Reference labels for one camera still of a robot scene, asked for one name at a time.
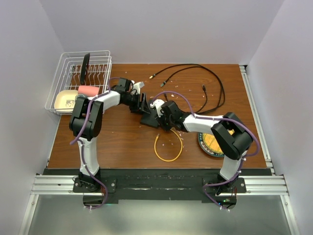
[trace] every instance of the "dish rack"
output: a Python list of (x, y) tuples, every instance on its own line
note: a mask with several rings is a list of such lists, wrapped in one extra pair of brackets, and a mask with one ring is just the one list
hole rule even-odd
[(111, 74), (112, 58), (108, 50), (66, 52), (61, 55), (56, 69), (45, 109), (56, 114), (71, 114), (73, 109), (55, 109), (54, 102), (59, 92), (78, 90), (84, 56), (90, 53), (85, 85), (99, 87), (100, 93), (108, 89)]

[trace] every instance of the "white wall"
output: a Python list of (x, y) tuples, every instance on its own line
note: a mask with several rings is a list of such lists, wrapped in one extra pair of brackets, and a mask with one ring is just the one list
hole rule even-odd
[(58, 117), (45, 111), (63, 52), (37, 0), (0, 1), (0, 234), (19, 232)]
[(115, 63), (247, 64), (283, 0), (40, 0), (65, 51)]
[(304, 235), (313, 229), (312, 9), (312, 0), (285, 0), (248, 65), (269, 152)]

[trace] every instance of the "black bracket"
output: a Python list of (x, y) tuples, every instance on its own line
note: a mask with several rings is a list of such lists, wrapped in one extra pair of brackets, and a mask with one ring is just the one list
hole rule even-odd
[[(234, 113), (227, 113), (223, 117), (242, 124)], [(211, 130), (223, 153), (230, 159), (239, 160), (252, 144), (252, 137), (236, 123), (223, 120), (215, 124)]]
[[(114, 177), (99, 177), (99, 180), (107, 187), (108, 193), (115, 193), (116, 190), (116, 178)], [(75, 178), (75, 184), (73, 187), (73, 192), (91, 192), (90, 188), (84, 187), (84, 185), (80, 185), (78, 182), (78, 177)], [(100, 187), (92, 192), (101, 192)]]
[[(83, 114), (87, 112), (87, 107), (89, 104), (89, 99), (85, 97), (77, 97), (73, 113), (69, 122), (69, 129), (73, 131), (73, 135), (77, 136), (85, 121)], [(81, 135), (88, 141), (92, 138), (97, 137), (101, 131), (102, 126), (102, 112), (103, 112), (103, 102), (94, 101), (91, 106), (91, 112), (89, 120)]]
[[(216, 176), (205, 177), (203, 179), (203, 185), (216, 183)], [(219, 195), (220, 193), (232, 193), (234, 189), (237, 189), (237, 193), (246, 193), (246, 184), (244, 178), (238, 178), (235, 182), (228, 185), (228, 187), (206, 187), (207, 193), (214, 193)]]

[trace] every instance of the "wooden table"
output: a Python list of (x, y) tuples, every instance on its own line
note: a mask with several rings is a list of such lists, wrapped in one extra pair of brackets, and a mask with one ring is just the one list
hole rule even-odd
[[(216, 106), (219, 96), (219, 84), (209, 72), (195, 68), (184, 70), (172, 78), (163, 88), (160, 84), (177, 68), (169, 69), (154, 79), (149, 77), (169, 65), (164, 64), (114, 64), (111, 77), (125, 77), (134, 81), (144, 81), (142, 92), (152, 97), (161, 91), (176, 91), (191, 102), (194, 110), (204, 103), (201, 88), (205, 84), (208, 93), (208, 104), (205, 109)], [(257, 136), (250, 104), (238, 65), (204, 65), (215, 72), (223, 82), (225, 105), (210, 115), (224, 115), (234, 112), (243, 123)], [(189, 111), (185, 101), (171, 97), (181, 109)], [(181, 156), (174, 162), (167, 163), (158, 159), (154, 153), (154, 141), (157, 134), (158, 153), (165, 159), (175, 157), (180, 144), (172, 133), (141, 125), (141, 115), (131, 114), (128, 107), (119, 105), (108, 109), (103, 115), (102, 130), (97, 140), (98, 162), (101, 168), (221, 168), (223, 160), (204, 153), (198, 144), (197, 133), (181, 133), (184, 149)], [(52, 149), (48, 168), (79, 168), (80, 158), (78, 145), (69, 145), (73, 134), (68, 128), (70, 116), (63, 115)], [(255, 144), (249, 152), (254, 152)], [(262, 151), (244, 163), (245, 168), (265, 168), (266, 163)]]

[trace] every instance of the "pink object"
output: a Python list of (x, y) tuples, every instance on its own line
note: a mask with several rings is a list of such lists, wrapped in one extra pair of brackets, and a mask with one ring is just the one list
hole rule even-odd
[(84, 94), (87, 97), (98, 95), (99, 93), (99, 87), (93, 87), (93, 86), (79, 86), (78, 88), (78, 94)]

